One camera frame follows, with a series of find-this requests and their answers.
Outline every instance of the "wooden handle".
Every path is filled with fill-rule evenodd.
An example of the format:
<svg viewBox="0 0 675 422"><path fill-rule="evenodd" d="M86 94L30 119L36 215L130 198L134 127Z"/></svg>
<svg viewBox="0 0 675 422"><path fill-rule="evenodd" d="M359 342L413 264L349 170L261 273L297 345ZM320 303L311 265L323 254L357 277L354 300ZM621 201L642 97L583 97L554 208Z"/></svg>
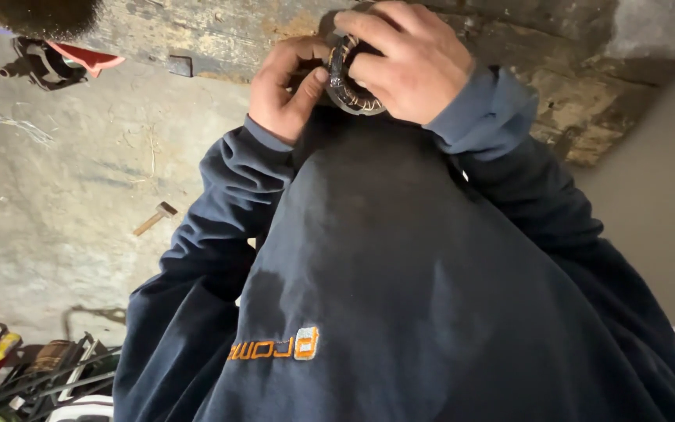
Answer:
<svg viewBox="0 0 675 422"><path fill-rule="evenodd" d="M155 223L159 222L161 220L161 218L163 218L163 214L155 213L155 215L150 217L150 219L148 221L144 222L143 225L137 227L137 230L134 231L134 235L139 236L139 235L145 233Z"/></svg>

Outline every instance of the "dark stain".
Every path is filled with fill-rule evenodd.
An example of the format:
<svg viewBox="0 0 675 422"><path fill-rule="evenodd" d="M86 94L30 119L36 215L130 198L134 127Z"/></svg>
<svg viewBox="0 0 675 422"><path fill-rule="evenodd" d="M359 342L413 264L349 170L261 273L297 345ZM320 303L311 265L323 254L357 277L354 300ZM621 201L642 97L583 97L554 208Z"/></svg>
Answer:
<svg viewBox="0 0 675 422"><path fill-rule="evenodd" d="M112 188L132 189L132 184L123 180L115 180L103 176L82 176L80 180L85 182L98 183L100 185L111 186Z"/></svg>
<svg viewBox="0 0 675 422"><path fill-rule="evenodd" d="M98 161L99 165L104 166L105 168L109 168L114 171L120 171L124 174L128 174L130 176L142 176L143 173L135 168L130 168L127 167L126 165L116 165L113 163L109 163L108 161Z"/></svg>

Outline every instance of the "hand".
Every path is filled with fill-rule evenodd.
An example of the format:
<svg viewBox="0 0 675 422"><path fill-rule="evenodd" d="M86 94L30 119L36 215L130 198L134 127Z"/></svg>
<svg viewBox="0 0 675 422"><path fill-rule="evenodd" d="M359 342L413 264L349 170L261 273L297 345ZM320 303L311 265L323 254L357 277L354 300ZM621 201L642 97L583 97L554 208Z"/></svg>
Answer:
<svg viewBox="0 0 675 422"><path fill-rule="evenodd" d="M275 44L251 81L249 118L281 142L293 145L322 95L327 71L319 66L310 72L295 94L287 91L291 73L301 61L323 59L329 48L316 37L296 37Z"/></svg>
<svg viewBox="0 0 675 422"><path fill-rule="evenodd" d="M359 53L348 76L397 119L431 122L473 71L473 57L455 31L422 5L378 2L368 13L338 13L334 22L384 54Z"/></svg>

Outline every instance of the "embroidered logo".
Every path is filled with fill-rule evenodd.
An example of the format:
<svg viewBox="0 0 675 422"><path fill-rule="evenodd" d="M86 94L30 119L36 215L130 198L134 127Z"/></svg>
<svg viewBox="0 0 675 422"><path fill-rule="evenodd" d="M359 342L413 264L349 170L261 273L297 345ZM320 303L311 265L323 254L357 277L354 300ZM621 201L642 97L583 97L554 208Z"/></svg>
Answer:
<svg viewBox="0 0 675 422"><path fill-rule="evenodd" d="M293 337L284 342L271 340L261 342L242 342L232 345L228 360L247 360L259 358L290 358L296 360L311 360L316 354L316 345L320 338L320 331L316 327L300 328L295 334L295 348Z"/></svg>

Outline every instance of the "fingernail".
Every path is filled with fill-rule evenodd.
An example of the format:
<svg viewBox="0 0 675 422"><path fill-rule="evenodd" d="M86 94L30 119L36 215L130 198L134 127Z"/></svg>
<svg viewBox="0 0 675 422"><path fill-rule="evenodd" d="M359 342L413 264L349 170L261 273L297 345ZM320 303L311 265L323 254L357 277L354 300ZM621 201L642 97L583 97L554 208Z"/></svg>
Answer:
<svg viewBox="0 0 675 422"><path fill-rule="evenodd" d="M314 73L314 77L316 78L316 80L322 83L327 82L327 78L329 76L330 75L327 74L327 70L324 68L317 68L316 72Z"/></svg>

